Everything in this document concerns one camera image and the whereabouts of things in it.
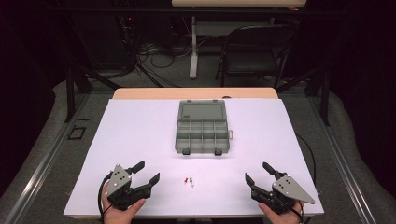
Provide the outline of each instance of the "black chair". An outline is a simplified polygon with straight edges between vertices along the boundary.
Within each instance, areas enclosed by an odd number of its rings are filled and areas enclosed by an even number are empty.
[[[295,28],[289,25],[247,26],[225,39],[221,62],[221,87],[226,77],[275,77],[280,80]]]

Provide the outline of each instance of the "human hand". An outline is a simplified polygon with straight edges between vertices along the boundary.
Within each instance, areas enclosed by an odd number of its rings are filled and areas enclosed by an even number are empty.
[[[111,206],[110,201],[105,197],[108,182],[104,185],[102,190],[102,205],[104,209],[104,223],[105,224],[130,224],[134,215],[145,204],[146,199],[140,199],[127,210],[121,211]]]
[[[303,206],[304,202],[301,202],[301,204],[299,202],[296,202],[296,204],[293,206],[293,209],[296,212],[300,213]],[[268,207],[265,203],[259,203],[259,207],[264,212],[264,214],[267,215],[267,217],[271,220],[273,224],[298,224],[301,221],[300,218],[291,211],[278,215],[276,212],[271,210],[271,208]]]

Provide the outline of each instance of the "finger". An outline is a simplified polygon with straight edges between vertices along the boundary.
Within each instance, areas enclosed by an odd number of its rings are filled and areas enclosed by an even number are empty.
[[[259,207],[270,220],[274,220],[275,218],[279,217],[279,215],[271,210],[271,208],[265,203],[259,203]]]
[[[101,198],[102,198],[102,205],[103,205],[104,209],[107,209],[111,205],[111,203],[108,201],[107,197],[105,196],[107,185],[108,185],[108,182],[103,185],[103,189],[102,189],[102,197]]]
[[[303,210],[304,205],[305,205],[305,202],[297,201],[294,204],[293,209],[296,210],[297,212],[301,212],[301,210]]]
[[[136,215],[137,211],[140,210],[140,208],[143,206],[143,204],[145,204],[145,202],[146,199],[140,199],[136,203],[132,204],[132,206],[128,208],[128,210],[126,210],[125,212],[128,213],[131,217],[134,217],[134,215]]]

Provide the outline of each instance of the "gray organizer box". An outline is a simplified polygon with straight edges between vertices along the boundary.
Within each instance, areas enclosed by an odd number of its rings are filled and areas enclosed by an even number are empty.
[[[175,148],[183,155],[227,153],[230,141],[224,101],[180,101]]]

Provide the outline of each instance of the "white table surface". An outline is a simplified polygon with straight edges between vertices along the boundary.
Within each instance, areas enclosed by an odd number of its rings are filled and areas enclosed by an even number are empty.
[[[78,182],[64,210],[71,217],[99,217],[97,192],[116,164],[140,161],[146,167],[132,175],[132,187],[147,184],[157,173],[159,183],[136,217],[263,216],[250,198],[248,173],[267,190],[275,182],[263,168],[268,162],[290,174],[316,201],[305,204],[306,215],[323,213],[303,154],[278,99],[226,99],[230,151],[222,156],[175,150],[179,100],[110,100],[87,154]],[[194,186],[185,184],[192,177]]]

